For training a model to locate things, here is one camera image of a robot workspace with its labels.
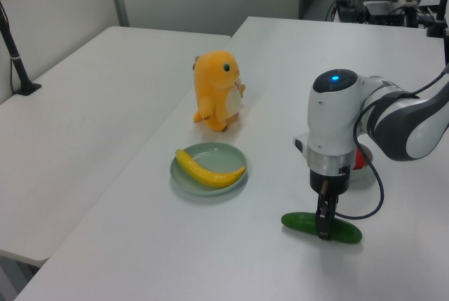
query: yellow banana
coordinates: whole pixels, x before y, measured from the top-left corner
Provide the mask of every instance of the yellow banana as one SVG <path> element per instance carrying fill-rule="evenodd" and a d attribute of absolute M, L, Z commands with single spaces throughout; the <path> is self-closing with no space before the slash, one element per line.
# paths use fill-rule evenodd
<path fill-rule="evenodd" d="M 176 160 L 195 180 L 199 181 L 209 187 L 228 187 L 234 184 L 245 172 L 245 167 L 242 166 L 237 171 L 231 173 L 214 173 L 200 166 L 185 150 L 176 150 Z"/>

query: green cucumber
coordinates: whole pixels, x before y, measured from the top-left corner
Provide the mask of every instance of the green cucumber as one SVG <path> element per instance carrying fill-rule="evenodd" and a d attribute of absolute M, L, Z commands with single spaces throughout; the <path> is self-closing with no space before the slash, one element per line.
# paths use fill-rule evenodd
<path fill-rule="evenodd" d="M 315 227 L 315 213 L 292 212 L 283 215 L 282 224 L 297 231 L 314 234 L 318 236 Z M 330 240 L 340 241 L 342 243 L 358 243 L 362 240 L 362 232 L 353 224 L 344 220 L 334 219 Z"/>

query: black cable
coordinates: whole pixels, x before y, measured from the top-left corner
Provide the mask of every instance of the black cable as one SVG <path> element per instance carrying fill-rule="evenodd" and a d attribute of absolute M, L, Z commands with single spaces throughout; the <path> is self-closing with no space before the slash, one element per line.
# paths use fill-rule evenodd
<path fill-rule="evenodd" d="M 333 6 L 335 3 L 337 3 L 337 1 L 332 2 L 332 4 L 329 6 L 329 10 L 328 10 L 328 12 L 326 13 L 326 20 L 325 20 L 325 22 L 328 21 L 329 12 L 330 12 L 332 6 Z"/>
<path fill-rule="evenodd" d="M 396 12 L 396 11 L 399 11 L 399 10 L 402 10 L 401 12 L 403 12 L 405 7 L 406 7 L 406 6 L 399 6 L 398 8 L 395 8 L 393 11 L 388 12 L 388 13 L 387 13 L 387 16 L 388 16 L 388 15 L 391 15 L 393 12 Z"/>
<path fill-rule="evenodd" d="M 369 212 L 366 215 L 357 215 L 357 216 L 352 216 L 352 215 L 343 215 L 341 213 L 338 213 L 337 211 L 335 211 L 335 215 L 344 219 L 350 219 L 350 220 L 360 220 L 360 219 L 366 219 L 371 217 L 372 215 L 375 215 L 378 210 L 380 210 L 380 208 L 382 207 L 382 204 L 384 203 L 384 185 L 382 184 L 382 180 L 380 179 L 379 173 L 377 172 L 376 168 L 374 167 L 373 163 L 371 162 L 370 158 L 368 157 L 368 155 L 365 153 L 365 150 L 363 150 L 362 146 L 360 145 L 360 143 L 357 140 L 357 129 L 358 129 L 358 124 L 360 123 L 363 115 L 366 114 L 366 112 L 368 110 L 371 109 L 371 107 L 374 107 L 377 104 L 377 101 L 374 101 L 373 103 L 371 103 L 370 105 L 368 105 L 361 113 L 360 115 L 357 117 L 356 123 L 354 124 L 354 128 L 352 130 L 352 137 L 354 139 L 354 142 L 356 143 L 357 149 L 360 150 L 360 153 L 362 154 L 363 158 L 365 159 L 365 162 L 370 166 L 371 170 L 374 173 L 374 176 L 376 177 L 377 183 L 379 183 L 379 190 L 380 190 L 380 200 L 378 205 L 376 206 L 376 208 Z"/>
<path fill-rule="evenodd" d="M 9 28 L 9 19 L 8 19 L 8 15 L 6 14 L 6 11 L 3 7 L 3 4 L 0 1 L 0 11 L 3 13 L 3 15 L 5 16 L 5 20 L 6 20 L 6 24 L 8 25 Z"/>
<path fill-rule="evenodd" d="M 9 60 L 9 83 L 11 85 L 11 92 L 15 95 L 14 87 L 13 87 L 13 60 Z"/>
<path fill-rule="evenodd" d="M 412 98 L 415 97 L 417 94 L 425 91 L 426 89 L 432 87 L 435 83 L 437 83 L 443 76 L 445 76 L 445 72 L 441 72 L 440 75 L 438 75 L 433 81 L 429 82 L 426 86 L 421 87 L 417 91 L 414 91 L 412 93 L 405 94 L 402 98 Z"/>

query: stuffed animal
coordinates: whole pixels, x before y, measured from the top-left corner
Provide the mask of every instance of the stuffed animal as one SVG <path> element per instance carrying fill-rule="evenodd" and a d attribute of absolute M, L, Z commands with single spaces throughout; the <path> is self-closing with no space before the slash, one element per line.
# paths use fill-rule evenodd
<path fill-rule="evenodd" d="M 245 85 L 234 56 L 212 51 L 195 58 L 194 80 L 198 111 L 194 122 L 204 120 L 214 131 L 227 130 L 227 119 L 239 113 Z"/>

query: plate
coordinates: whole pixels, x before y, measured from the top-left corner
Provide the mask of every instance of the plate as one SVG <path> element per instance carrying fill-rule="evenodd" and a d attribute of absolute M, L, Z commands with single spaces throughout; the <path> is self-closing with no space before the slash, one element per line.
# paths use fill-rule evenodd
<path fill-rule="evenodd" d="M 200 143 L 192 145 L 185 149 L 185 151 L 192 157 L 200 166 L 214 171 L 216 173 L 228 173 L 236 171 L 242 166 L 246 167 L 246 158 L 243 153 L 237 148 L 219 142 Z M 181 189 L 200 196 L 212 196 L 215 194 L 222 194 L 235 188 L 246 176 L 246 171 L 243 175 L 232 185 L 217 189 L 216 187 L 209 187 L 204 185 L 188 173 L 184 171 L 176 160 L 176 157 L 171 162 L 170 174 Z"/>

